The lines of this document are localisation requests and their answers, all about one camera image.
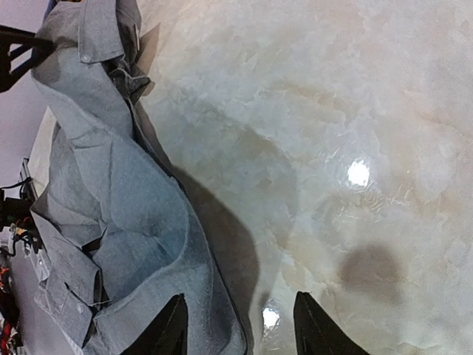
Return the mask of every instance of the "shirt button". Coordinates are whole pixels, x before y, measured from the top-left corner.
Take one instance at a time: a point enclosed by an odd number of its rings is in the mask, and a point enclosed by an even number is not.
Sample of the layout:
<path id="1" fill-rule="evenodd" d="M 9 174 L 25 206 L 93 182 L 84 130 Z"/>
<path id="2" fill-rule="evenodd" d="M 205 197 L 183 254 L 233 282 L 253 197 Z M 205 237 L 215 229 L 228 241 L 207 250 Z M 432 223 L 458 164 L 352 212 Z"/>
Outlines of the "shirt button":
<path id="1" fill-rule="evenodd" d="M 84 63 L 90 63 L 90 61 L 92 60 L 92 58 L 90 58 L 90 55 L 83 54 L 83 55 L 81 55 L 81 60 L 82 60 Z"/>

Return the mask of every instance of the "cable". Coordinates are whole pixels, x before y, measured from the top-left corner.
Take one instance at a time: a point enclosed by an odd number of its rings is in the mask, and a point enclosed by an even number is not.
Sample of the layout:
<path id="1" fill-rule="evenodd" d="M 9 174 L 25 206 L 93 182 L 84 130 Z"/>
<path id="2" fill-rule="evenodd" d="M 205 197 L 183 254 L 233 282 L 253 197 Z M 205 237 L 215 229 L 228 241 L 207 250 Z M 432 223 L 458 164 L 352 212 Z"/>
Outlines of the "cable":
<path id="1" fill-rule="evenodd" d="M 33 179 L 32 179 L 31 177 L 27 177 L 26 179 L 24 179 L 23 181 L 21 181 L 21 182 L 19 182 L 19 183 L 16 183 L 15 185 L 0 187 L 0 190 L 14 189 L 15 187 L 23 186 L 25 183 L 29 183 L 29 182 L 32 181 L 32 180 L 33 180 Z"/>

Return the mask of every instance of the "wrinkled fabric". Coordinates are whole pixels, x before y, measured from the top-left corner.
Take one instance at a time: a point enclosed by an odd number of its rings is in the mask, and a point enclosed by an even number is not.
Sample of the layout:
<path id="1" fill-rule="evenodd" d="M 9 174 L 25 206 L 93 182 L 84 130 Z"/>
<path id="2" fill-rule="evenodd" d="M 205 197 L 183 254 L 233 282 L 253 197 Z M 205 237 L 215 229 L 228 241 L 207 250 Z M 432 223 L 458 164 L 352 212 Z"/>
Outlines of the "wrinkled fabric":
<path id="1" fill-rule="evenodd" d="M 188 353 L 243 354 L 202 226 L 137 124 L 139 28 L 132 0 L 88 0 L 59 3 L 38 33 L 57 45 L 33 79 L 58 125 L 32 207 L 51 265 L 35 300 L 85 354 L 109 355 L 184 294 Z"/>

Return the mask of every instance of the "marble floor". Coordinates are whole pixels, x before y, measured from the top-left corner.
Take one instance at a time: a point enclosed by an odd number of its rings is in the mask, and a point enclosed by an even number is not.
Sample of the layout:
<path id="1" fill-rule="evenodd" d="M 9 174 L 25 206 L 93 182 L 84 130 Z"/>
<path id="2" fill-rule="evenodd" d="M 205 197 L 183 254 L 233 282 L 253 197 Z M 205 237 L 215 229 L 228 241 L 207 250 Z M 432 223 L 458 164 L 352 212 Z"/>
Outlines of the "marble floor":
<path id="1" fill-rule="evenodd" d="M 473 2 L 138 3 L 143 124 L 254 353 L 302 290 L 371 354 L 471 354 Z"/>

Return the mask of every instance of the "white wall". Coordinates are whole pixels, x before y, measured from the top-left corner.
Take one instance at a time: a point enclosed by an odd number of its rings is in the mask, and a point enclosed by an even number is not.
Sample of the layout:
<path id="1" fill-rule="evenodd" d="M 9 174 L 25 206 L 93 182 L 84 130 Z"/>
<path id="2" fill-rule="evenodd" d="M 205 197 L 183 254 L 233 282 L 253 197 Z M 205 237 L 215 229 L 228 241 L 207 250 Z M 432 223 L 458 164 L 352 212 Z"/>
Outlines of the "white wall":
<path id="1" fill-rule="evenodd" d="M 36 32 L 47 0 L 0 0 L 0 24 Z M 23 158 L 31 148 L 46 104 L 27 73 L 8 92 L 0 93 L 0 186 L 18 180 Z"/>

